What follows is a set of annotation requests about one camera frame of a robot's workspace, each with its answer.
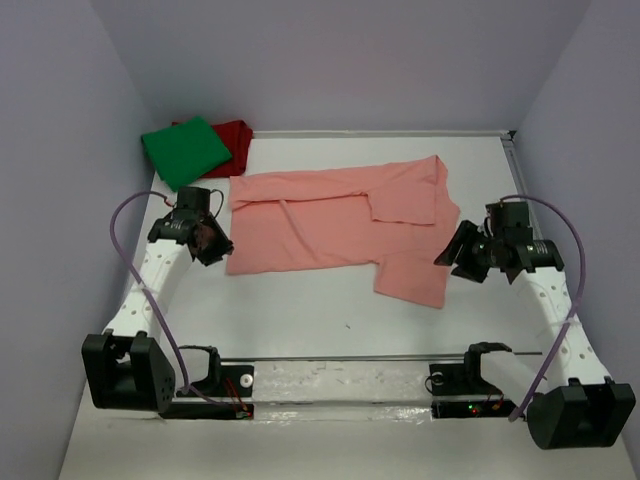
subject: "green cloth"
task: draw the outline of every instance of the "green cloth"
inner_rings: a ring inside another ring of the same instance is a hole
[[[146,133],[142,143],[158,175],[174,192],[231,160],[231,152],[201,117]]]

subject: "black bracket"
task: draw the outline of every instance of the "black bracket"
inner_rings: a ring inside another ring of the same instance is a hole
[[[498,389],[482,379],[480,356],[511,349],[503,343],[480,342],[469,347],[462,363],[430,363],[429,378],[434,397],[454,395],[489,395]]]
[[[228,397],[227,386],[229,382],[233,385],[240,398],[249,398],[253,395],[253,383],[243,386],[240,379],[243,375],[250,375],[253,378],[253,365],[224,365],[215,347],[203,347],[198,345],[185,345],[181,350],[200,350],[209,355],[209,367],[207,376],[202,380],[193,382],[192,385],[208,397]],[[176,392],[178,398],[196,397],[191,391],[182,393]]]
[[[135,337],[87,335],[82,344],[87,382],[97,408],[163,412],[169,408],[175,374],[158,343]]]
[[[253,420],[255,406],[247,403],[245,407],[246,410],[238,411],[231,404],[173,402],[160,417],[165,420]]]
[[[570,379],[545,395],[536,395],[527,409],[529,433],[543,450],[612,446],[636,397],[631,386],[605,378],[600,385]]]
[[[510,400],[468,400],[441,401],[431,403],[431,414],[435,419],[445,418],[506,418],[516,408]]]

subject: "pink cloth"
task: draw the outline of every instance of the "pink cloth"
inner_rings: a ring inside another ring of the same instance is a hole
[[[386,165],[231,177],[231,275],[378,264],[375,291],[442,308],[433,265],[456,229],[437,156]]]

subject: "pink towel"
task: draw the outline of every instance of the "pink towel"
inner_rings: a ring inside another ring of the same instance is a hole
[[[378,264],[375,291],[442,308],[433,265],[456,229],[447,169],[424,160],[231,177],[230,275]]]

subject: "folded cloth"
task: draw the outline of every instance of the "folded cloth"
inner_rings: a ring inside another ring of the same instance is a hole
[[[179,122],[173,122],[173,125],[179,125]],[[242,120],[211,125],[211,128],[231,152],[231,161],[217,166],[202,176],[227,178],[242,175],[247,169],[247,157],[249,156],[249,144],[253,138],[253,130]]]
[[[231,152],[207,122],[186,123],[142,135],[145,152],[174,192],[231,159]]]
[[[374,290],[444,305],[433,264],[460,210],[437,156],[413,162],[231,178],[230,275],[375,263]]]

